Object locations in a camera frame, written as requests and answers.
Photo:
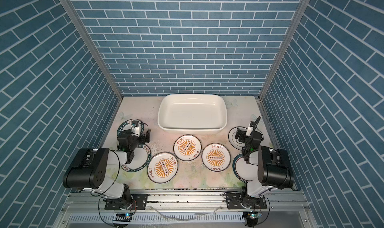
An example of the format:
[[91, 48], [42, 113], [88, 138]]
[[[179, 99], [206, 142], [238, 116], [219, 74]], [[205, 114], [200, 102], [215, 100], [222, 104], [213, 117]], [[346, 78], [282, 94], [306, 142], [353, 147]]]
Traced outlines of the green red rim plate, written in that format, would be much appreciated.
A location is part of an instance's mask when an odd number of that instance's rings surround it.
[[246, 163], [241, 154], [234, 158], [232, 167], [235, 176], [240, 181], [247, 183], [258, 180], [258, 165]]

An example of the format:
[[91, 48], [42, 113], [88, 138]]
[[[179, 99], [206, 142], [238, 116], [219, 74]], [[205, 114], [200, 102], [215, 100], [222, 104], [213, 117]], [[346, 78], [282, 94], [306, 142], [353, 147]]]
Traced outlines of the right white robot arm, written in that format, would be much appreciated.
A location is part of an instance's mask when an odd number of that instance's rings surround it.
[[294, 175], [288, 153], [262, 146], [264, 135], [258, 129], [235, 127], [228, 137], [231, 145], [241, 151], [233, 161], [234, 174], [246, 184], [240, 197], [230, 201], [229, 206], [265, 209], [264, 196], [268, 192], [293, 186]]

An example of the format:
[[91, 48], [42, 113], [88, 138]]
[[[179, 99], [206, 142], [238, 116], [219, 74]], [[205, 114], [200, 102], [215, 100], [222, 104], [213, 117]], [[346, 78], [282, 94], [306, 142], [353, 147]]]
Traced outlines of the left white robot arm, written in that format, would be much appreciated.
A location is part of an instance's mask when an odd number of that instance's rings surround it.
[[147, 145], [150, 134], [150, 130], [145, 134], [125, 130], [118, 135], [117, 151], [108, 148], [79, 150], [64, 174], [64, 187], [87, 190], [92, 196], [101, 197], [107, 211], [144, 210], [148, 195], [131, 194], [127, 184], [119, 183], [107, 175], [107, 166], [118, 166], [118, 172], [142, 170], [152, 155]]

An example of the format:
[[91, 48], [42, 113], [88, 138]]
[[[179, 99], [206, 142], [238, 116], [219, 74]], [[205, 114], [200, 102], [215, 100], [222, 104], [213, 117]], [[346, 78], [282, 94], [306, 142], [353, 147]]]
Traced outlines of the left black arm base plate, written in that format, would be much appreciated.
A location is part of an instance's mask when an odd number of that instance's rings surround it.
[[126, 211], [126, 210], [144, 210], [147, 205], [147, 194], [133, 194], [128, 200], [119, 199], [103, 199], [106, 203], [105, 210], [107, 211]]

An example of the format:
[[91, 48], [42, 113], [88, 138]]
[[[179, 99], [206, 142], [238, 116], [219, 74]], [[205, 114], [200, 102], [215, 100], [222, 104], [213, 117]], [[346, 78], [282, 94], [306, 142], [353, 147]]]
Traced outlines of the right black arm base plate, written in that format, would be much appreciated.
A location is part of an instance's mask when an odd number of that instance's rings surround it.
[[239, 192], [225, 192], [223, 198], [226, 201], [227, 209], [266, 209], [267, 203], [265, 198], [253, 198], [248, 195], [244, 197]]

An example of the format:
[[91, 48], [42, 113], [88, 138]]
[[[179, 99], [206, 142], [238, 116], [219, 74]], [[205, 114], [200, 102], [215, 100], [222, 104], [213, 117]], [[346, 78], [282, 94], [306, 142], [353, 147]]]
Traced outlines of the white plate black flower outline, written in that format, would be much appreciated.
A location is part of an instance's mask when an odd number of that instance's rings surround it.
[[228, 134], [230, 144], [237, 150], [241, 151], [249, 140], [250, 132], [245, 127], [235, 127]]

